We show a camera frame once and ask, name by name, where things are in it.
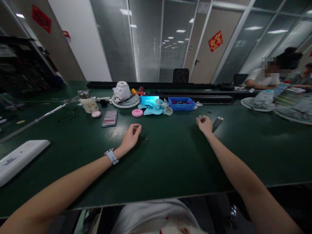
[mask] white watch strap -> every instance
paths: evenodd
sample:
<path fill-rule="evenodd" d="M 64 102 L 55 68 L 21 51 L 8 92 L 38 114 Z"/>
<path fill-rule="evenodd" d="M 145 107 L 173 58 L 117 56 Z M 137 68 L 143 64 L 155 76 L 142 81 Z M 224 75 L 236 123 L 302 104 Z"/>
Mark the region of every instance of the white watch strap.
<path fill-rule="evenodd" d="M 110 158 L 111 163 L 112 163 L 113 165 L 116 165 L 116 164 L 119 162 L 119 160 L 118 160 L 118 159 L 116 158 L 116 156 L 114 155 L 113 150 L 108 151 L 108 152 L 106 153 L 106 155 Z"/>

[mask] door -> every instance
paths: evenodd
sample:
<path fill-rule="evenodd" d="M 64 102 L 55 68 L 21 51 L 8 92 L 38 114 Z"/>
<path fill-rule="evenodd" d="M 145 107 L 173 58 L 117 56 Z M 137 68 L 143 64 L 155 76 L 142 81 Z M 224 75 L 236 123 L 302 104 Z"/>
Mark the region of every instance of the door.
<path fill-rule="evenodd" d="M 200 50 L 196 58 L 198 62 L 193 67 L 190 83 L 209 84 L 211 82 L 241 15 L 242 12 L 237 11 L 214 8 L 211 10 Z M 222 34 L 223 44 L 211 52 L 208 42 L 219 31 L 221 31 Z"/>

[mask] wrist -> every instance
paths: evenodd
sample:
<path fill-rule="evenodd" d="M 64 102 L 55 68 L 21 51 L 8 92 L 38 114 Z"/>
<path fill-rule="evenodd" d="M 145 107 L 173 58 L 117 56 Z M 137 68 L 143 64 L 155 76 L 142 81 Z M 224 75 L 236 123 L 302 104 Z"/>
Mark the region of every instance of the wrist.
<path fill-rule="evenodd" d="M 205 135 L 205 137 L 206 137 L 208 140 L 209 140 L 209 138 L 211 138 L 212 136 L 214 136 L 213 133 L 210 132 L 210 131 L 205 132 L 204 135 Z"/>
<path fill-rule="evenodd" d="M 127 149 L 125 149 L 122 146 L 119 146 L 117 149 L 114 150 L 114 155 L 117 159 L 122 158 L 126 153 L 128 152 Z"/>

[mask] yellow object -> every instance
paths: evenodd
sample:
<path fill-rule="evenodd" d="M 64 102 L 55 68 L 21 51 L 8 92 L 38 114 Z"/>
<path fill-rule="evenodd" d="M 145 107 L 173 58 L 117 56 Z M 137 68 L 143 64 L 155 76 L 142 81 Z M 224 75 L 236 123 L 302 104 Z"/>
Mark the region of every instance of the yellow object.
<path fill-rule="evenodd" d="M 132 95 L 134 96 L 137 92 L 136 92 L 135 89 L 131 89 L 131 93 L 132 93 Z"/>

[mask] white shirt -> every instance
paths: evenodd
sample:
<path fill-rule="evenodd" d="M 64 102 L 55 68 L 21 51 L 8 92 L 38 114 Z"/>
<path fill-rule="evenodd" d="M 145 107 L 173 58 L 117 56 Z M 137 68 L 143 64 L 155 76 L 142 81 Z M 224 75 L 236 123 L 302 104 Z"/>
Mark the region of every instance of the white shirt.
<path fill-rule="evenodd" d="M 246 80 L 244 81 L 243 85 L 245 85 L 245 82 L 247 80 L 254 80 L 257 84 L 264 85 L 264 86 L 275 86 L 280 83 L 280 75 L 278 73 L 271 74 L 272 77 L 265 77 L 264 72 L 262 73 L 262 69 L 258 68 L 256 70 L 253 70 Z"/>
<path fill-rule="evenodd" d="M 126 205 L 120 212 L 111 234 L 124 233 L 206 233 L 187 206 L 178 199 L 139 202 Z"/>

